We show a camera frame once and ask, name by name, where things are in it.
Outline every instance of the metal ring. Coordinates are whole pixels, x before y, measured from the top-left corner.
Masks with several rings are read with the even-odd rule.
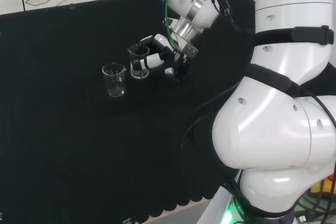
[[[192,22],[193,19],[195,18],[196,14],[198,13],[198,11],[202,8],[202,6],[204,5],[204,3],[207,0],[196,0],[196,2],[194,3],[193,7],[191,7],[190,11],[188,12],[188,15],[186,17],[186,19],[189,22]]]

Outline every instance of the yellow object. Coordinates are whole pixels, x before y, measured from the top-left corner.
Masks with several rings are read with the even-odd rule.
[[[330,179],[326,178],[324,179],[324,186],[323,186],[323,192],[324,193],[330,193],[331,191],[331,183],[332,183],[332,176],[329,176]],[[317,194],[321,191],[321,182],[318,182],[316,185],[312,186],[310,188],[310,192],[312,194]]]

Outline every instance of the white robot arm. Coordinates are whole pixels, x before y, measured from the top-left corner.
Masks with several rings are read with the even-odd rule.
[[[297,85],[318,76],[331,54],[332,2],[256,0],[261,42],[251,64],[267,70],[267,77],[279,74]],[[169,0],[169,7],[199,32],[218,17],[211,0]],[[336,97],[320,100],[335,117]],[[219,111],[213,143],[224,164],[244,169],[241,192],[267,213],[289,214],[296,200],[335,167],[336,129],[321,105],[254,77],[245,76]]]

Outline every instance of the green light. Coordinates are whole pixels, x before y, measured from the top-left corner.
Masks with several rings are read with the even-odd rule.
[[[222,218],[222,221],[220,224],[230,224],[230,222],[232,221],[232,214],[230,212],[230,210],[227,210]]]

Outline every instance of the black cloth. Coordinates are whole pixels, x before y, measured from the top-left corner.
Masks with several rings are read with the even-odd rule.
[[[252,1],[230,1],[237,22],[253,22]],[[102,66],[129,70],[127,48],[157,33],[161,0],[0,16],[2,223],[146,221],[211,198],[225,174],[235,175],[213,152],[213,117],[195,129],[197,147],[186,141],[181,151],[181,140],[191,111],[243,76],[253,38],[218,19],[195,45],[184,83],[128,72],[126,94],[107,99]]]

